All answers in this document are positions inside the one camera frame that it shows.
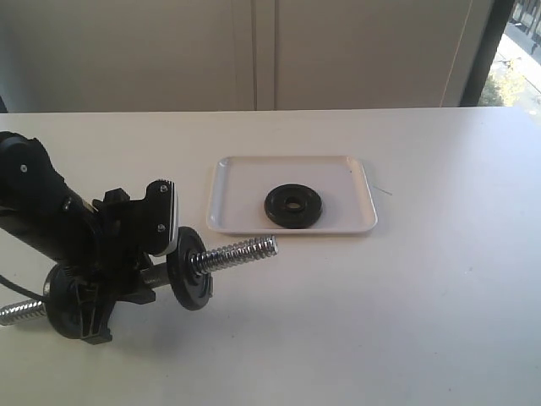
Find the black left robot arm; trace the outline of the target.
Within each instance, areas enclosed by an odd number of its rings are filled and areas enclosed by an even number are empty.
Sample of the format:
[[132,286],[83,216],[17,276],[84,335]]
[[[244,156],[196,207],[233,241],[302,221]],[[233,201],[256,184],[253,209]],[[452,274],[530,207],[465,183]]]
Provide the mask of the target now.
[[66,184],[36,138],[1,133],[1,229],[54,261],[40,294],[6,277],[1,284],[44,311],[69,339],[108,343],[119,301],[155,301],[141,271],[178,241],[178,194],[172,181],[147,185],[133,200],[123,189],[85,201]]

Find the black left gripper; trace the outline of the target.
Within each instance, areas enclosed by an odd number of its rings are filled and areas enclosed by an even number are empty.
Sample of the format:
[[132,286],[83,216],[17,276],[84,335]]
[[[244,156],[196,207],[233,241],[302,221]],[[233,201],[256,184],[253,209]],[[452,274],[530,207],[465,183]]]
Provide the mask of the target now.
[[70,223],[67,267],[74,279],[78,339],[91,345],[110,343],[108,326],[116,304],[107,280],[122,278],[117,301],[147,305],[156,293],[145,282],[141,266],[145,251],[145,196],[132,200],[123,189],[112,189],[103,200],[88,203],[71,191],[67,197]]

